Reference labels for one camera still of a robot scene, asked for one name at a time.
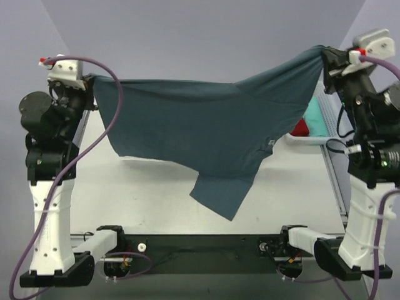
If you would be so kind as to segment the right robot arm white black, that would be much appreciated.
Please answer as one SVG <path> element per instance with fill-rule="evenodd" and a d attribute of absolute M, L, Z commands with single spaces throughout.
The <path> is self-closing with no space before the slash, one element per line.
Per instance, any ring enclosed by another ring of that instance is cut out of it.
<path fill-rule="evenodd" d="M 342 281 L 393 275 L 384 248 L 389 221 L 396 217 L 389 197 L 399 191 L 399 84 L 377 92 L 369 77 L 378 65 L 398 75 L 399 69 L 388 62 L 393 54 L 387 42 L 377 49 L 323 52 L 325 90 L 339 96 L 354 130 L 344 150 L 351 180 L 346 231 L 335 237 L 306 226 L 284 226 L 277 239 L 281 253 L 309 253 L 321 269 Z"/>

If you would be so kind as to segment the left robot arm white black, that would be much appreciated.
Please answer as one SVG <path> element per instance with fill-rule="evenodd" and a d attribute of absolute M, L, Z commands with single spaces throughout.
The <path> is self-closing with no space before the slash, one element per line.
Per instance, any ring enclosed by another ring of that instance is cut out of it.
<path fill-rule="evenodd" d="M 33 255 L 28 271 L 19 277 L 22 288 L 87 286 L 100 258 L 126 252 L 120 226 L 100 227 L 92 241 L 77 250 L 71 246 L 79 129 L 87 121 L 86 113 L 96 108 L 93 84 L 92 76 L 84 76 L 81 87 L 49 81 L 49 92 L 32 92 L 19 104 L 21 125 L 27 131 L 25 163 L 34 204 L 34 236 L 27 247 Z"/>

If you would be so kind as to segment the blue-grey t shirt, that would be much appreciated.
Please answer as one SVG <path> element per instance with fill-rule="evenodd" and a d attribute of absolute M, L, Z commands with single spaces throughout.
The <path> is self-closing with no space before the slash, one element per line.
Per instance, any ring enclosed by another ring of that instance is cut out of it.
<path fill-rule="evenodd" d="M 303 118 L 323 70 L 313 46 L 233 83 L 96 75 L 93 92 L 118 156 L 198 173 L 191 197 L 232 220 L 275 142 Z"/>

